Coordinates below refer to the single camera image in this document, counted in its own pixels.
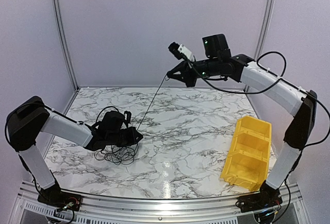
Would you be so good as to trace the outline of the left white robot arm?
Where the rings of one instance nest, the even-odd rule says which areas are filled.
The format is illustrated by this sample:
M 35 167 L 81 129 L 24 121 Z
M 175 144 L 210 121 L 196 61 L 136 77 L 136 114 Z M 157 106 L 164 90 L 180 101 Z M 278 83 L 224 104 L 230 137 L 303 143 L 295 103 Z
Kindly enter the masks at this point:
M 56 178 L 37 145 L 39 137 L 59 137 L 89 151 L 137 145 L 143 135 L 130 125 L 131 113 L 117 110 L 105 113 L 101 121 L 88 125 L 69 118 L 33 96 L 6 117 L 5 138 L 37 184 L 54 206 L 65 202 L 65 194 L 56 187 Z

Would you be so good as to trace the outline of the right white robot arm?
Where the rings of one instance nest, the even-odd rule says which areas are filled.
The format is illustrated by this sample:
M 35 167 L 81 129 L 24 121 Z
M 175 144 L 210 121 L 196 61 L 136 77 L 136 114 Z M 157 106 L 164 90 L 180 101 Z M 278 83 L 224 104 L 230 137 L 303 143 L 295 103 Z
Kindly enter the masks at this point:
M 279 157 L 265 180 L 267 188 L 255 197 L 259 207 L 267 207 L 275 200 L 274 189 L 278 189 L 294 171 L 303 150 L 308 146 L 307 141 L 315 123 L 316 93 L 297 87 L 244 54 L 218 55 L 200 61 L 185 53 L 176 52 L 173 55 L 180 63 L 167 72 L 168 78 L 181 81 L 188 88 L 194 87 L 199 78 L 208 85 L 211 84 L 208 82 L 211 76 L 230 78 L 255 89 L 255 95 L 266 95 L 292 117 L 284 133 L 284 145 Z

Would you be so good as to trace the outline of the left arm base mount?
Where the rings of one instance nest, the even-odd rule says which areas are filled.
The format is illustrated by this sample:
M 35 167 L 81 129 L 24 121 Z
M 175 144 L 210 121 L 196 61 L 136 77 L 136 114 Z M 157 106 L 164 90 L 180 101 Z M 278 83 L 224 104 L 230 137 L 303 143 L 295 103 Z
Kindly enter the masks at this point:
M 79 211 L 82 196 L 75 193 L 65 192 L 61 189 L 58 182 L 47 189 L 40 187 L 38 190 L 38 201 L 58 209 L 64 209 L 67 206 L 73 211 Z

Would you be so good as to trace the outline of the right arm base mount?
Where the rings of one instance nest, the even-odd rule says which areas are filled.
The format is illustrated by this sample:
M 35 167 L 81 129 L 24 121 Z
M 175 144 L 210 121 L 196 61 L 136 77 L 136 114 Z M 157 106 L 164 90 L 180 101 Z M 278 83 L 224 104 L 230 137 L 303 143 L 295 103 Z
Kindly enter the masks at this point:
M 273 189 L 267 184 L 263 184 L 259 192 L 238 197 L 235 205 L 242 213 L 245 213 L 279 206 L 282 203 L 279 189 Z

